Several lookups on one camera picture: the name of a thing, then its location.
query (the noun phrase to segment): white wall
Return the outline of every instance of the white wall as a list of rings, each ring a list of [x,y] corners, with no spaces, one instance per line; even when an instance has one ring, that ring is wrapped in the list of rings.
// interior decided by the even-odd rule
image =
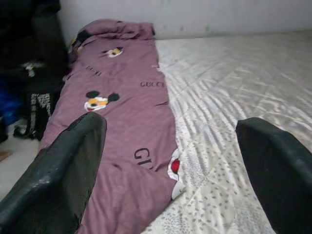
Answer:
[[[153,22],[158,38],[312,29],[312,0],[61,0],[66,41],[87,23]]]

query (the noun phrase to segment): pink blanket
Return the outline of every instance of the pink blanket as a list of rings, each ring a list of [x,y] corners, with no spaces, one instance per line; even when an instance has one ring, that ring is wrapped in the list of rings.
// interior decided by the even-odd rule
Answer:
[[[103,157],[77,234],[138,234],[184,188],[153,27],[94,21],[80,31],[70,56],[72,71],[40,147],[88,111],[104,116]]]

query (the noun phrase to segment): floor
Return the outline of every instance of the floor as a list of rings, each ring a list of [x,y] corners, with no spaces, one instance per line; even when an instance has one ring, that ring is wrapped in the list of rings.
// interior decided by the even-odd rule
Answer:
[[[0,162],[0,200],[7,195],[34,160],[39,146],[37,140],[13,137],[14,125],[9,126],[8,130],[9,139],[0,144],[0,151],[11,150],[13,154]]]

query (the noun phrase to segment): white quilted mattress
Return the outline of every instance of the white quilted mattress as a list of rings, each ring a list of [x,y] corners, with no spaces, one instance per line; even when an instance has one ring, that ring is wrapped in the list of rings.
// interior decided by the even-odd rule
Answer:
[[[312,32],[156,44],[187,192],[144,233],[274,233],[235,127],[239,119],[261,117],[312,149]]]

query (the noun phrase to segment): bed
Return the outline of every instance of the bed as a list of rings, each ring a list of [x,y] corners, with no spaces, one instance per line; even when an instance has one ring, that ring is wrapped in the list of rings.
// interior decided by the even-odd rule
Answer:
[[[147,233],[275,233],[250,185],[237,120],[261,117],[312,149],[312,32],[156,41],[187,191]]]

